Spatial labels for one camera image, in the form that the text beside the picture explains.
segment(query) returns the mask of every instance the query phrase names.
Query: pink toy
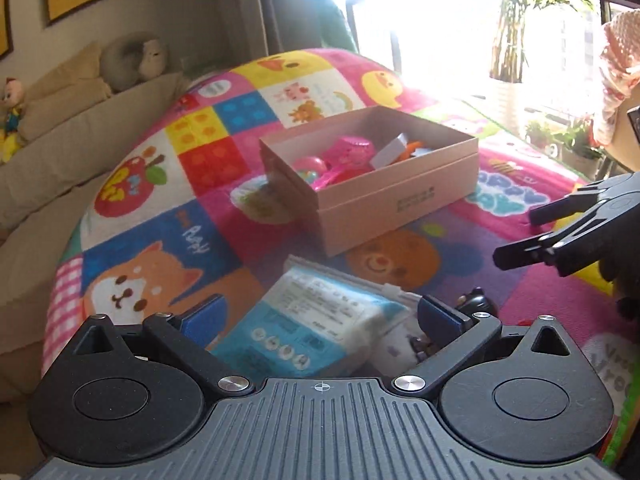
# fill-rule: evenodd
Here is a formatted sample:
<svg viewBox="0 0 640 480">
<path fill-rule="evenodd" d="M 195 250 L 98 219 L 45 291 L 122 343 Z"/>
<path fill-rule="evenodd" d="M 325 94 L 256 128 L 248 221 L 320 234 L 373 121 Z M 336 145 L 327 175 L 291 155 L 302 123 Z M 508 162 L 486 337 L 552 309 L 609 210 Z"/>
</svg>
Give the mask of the pink toy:
<svg viewBox="0 0 640 480">
<path fill-rule="evenodd" d="M 318 175 L 326 173 L 328 169 L 319 156 L 302 156 L 293 163 L 292 168 L 296 171 L 313 171 Z"/>
<path fill-rule="evenodd" d="M 312 189 L 317 191 L 371 171 L 369 161 L 375 154 L 376 149 L 368 139 L 339 137 L 334 145 L 322 154 L 329 171 L 311 184 Z"/>
</svg>

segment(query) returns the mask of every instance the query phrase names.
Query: floor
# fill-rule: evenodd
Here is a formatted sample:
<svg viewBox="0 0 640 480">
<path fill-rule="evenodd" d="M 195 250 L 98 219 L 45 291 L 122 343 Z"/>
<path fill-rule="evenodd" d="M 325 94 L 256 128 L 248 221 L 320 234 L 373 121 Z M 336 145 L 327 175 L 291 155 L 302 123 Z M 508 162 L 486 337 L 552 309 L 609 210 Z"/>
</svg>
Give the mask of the floor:
<svg viewBox="0 0 640 480">
<path fill-rule="evenodd" d="M 0 404 L 0 479 L 4 473 L 25 476 L 43 455 L 27 418 L 27 402 Z"/>
</svg>

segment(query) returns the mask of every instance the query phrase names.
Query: colorful play mat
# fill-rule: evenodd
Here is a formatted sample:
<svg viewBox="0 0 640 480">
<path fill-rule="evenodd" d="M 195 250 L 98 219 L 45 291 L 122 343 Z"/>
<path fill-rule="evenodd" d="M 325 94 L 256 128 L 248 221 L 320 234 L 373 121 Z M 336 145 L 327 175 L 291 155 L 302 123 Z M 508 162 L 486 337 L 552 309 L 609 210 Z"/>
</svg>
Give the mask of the colorful play mat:
<svg viewBox="0 0 640 480">
<path fill-rule="evenodd" d="M 266 185 L 258 139 L 372 105 L 478 136 L 478 186 L 451 206 L 326 258 Z M 553 267 L 502 272 L 492 263 L 497 246 L 534 233 L 529 209 L 579 184 L 576 174 L 467 104 L 406 88 L 361 56 L 305 50 L 253 61 L 191 88 L 141 136 L 95 197 L 58 269 L 44 370 L 96 312 L 117 324 L 140 323 L 155 312 L 183 312 L 218 292 L 228 300 L 223 336 L 295 254 L 447 303 L 482 286 L 505 324 L 553 314 L 622 415 L 612 458 L 634 418 L 635 326 L 616 313 L 610 286 L 593 267 L 559 278 Z"/>
</svg>

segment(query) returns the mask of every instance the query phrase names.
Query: blue square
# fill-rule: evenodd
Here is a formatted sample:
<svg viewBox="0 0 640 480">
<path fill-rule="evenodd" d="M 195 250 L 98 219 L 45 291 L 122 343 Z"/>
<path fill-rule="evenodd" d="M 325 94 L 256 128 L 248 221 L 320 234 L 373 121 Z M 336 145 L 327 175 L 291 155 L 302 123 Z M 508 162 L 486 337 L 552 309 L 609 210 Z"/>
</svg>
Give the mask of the blue square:
<svg viewBox="0 0 640 480">
<path fill-rule="evenodd" d="M 145 251 L 159 251 L 158 257 L 153 258 L 153 268 L 138 270 L 138 278 L 157 282 L 160 276 L 154 275 L 159 272 L 155 267 L 171 266 L 171 275 L 181 280 L 180 286 L 172 287 L 174 294 L 168 298 L 169 304 L 242 266 L 204 208 L 192 200 L 85 251 L 82 293 L 104 274 L 127 274 L 122 269 L 128 268 L 137 270 L 137 262 Z"/>
<path fill-rule="evenodd" d="M 213 109 L 231 135 L 278 121 L 267 101 L 257 91 L 213 105 Z"/>
</svg>

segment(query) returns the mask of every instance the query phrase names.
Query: open box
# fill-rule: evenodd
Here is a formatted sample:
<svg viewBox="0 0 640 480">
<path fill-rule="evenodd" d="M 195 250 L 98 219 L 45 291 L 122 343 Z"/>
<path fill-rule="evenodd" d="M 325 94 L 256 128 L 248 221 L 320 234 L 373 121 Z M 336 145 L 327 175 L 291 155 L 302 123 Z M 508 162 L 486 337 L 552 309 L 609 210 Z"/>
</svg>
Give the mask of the open box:
<svg viewBox="0 0 640 480">
<path fill-rule="evenodd" d="M 400 133 L 431 153 L 314 191 L 291 167 L 319 155 L 338 137 L 360 136 L 380 150 Z M 478 140 L 391 108 L 371 107 L 267 135 L 260 154 L 270 184 L 334 256 L 472 193 Z"/>
</svg>

